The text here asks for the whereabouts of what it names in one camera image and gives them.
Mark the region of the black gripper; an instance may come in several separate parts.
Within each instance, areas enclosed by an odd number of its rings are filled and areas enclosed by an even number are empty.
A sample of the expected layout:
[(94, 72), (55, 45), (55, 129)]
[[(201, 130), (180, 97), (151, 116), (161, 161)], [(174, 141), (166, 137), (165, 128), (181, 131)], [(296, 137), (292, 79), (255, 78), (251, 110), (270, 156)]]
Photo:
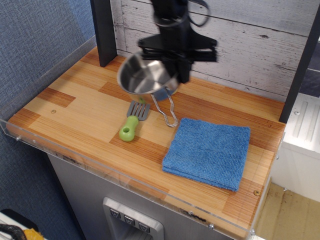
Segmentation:
[(217, 61), (217, 41), (195, 32), (188, 17), (156, 17), (154, 23), (159, 29), (159, 34), (142, 38), (137, 44), (146, 59), (161, 60), (168, 74), (178, 77), (181, 84), (190, 80), (193, 62)]

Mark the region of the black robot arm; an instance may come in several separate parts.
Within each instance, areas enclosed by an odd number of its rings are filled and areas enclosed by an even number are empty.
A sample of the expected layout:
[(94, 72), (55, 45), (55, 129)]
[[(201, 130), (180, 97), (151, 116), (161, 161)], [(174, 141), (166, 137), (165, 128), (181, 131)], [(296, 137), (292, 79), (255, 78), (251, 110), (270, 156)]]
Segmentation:
[(187, 0), (153, 0), (153, 21), (159, 34), (142, 38), (138, 46), (142, 49), (145, 60), (160, 60), (170, 75), (176, 75), (179, 83), (190, 80), (190, 71), (194, 62), (216, 62), (217, 41), (201, 35), (191, 25), (195, 23), (189, 15)]

